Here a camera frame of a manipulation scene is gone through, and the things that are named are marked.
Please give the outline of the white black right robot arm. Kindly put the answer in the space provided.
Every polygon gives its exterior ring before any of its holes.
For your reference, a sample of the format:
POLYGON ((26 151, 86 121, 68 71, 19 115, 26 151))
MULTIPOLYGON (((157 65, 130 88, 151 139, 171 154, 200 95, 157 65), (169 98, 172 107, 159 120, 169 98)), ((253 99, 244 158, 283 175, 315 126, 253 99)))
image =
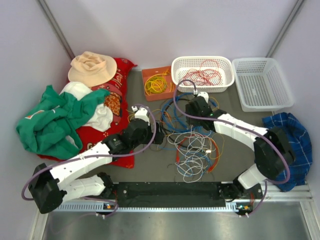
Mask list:
POLYGON ((230 192, 220 191, 228 199, 245 198, 262 181, 283 184, 289 181, 289 166, 296 160, 286 133, 279 127, 265 128, 236 119, 224 110, 212 109, 209 100, 198 94, 184 107, 186 122, 207 131, 236 140, 254 153, 254 164, 229 185, 230 192))

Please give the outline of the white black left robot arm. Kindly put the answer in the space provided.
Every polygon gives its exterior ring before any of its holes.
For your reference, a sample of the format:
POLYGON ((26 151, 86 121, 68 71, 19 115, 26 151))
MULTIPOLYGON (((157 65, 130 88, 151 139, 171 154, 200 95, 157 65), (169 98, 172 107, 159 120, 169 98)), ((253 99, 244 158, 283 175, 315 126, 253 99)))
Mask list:
POLYGON ((140 145, 159 145, 163 139, 164 133, 158 122, 151 126, 143 119, 134 119, 120 133, 109 135, 89 150, 61 165, 49 170, 44 163, 38 165, 28 190, 42 214, 50 213, 61 204, 75 199, 107 199, 114 191, 114 183, 109 175, 100 172, 92 177, 82 176, 116 161, 120 155, 131 153, 140 145))

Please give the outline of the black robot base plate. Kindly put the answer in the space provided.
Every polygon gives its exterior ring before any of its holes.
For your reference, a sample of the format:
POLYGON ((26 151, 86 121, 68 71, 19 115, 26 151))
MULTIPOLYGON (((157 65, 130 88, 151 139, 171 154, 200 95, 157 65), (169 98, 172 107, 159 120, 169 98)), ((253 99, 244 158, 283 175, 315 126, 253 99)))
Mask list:
POLYGON ((222 207, 226 201, 252 202, 263 196, 259 184, 243 189, 221 182, 120 182, 108 186, 99 196, 116 200, 121 208, 222 207))

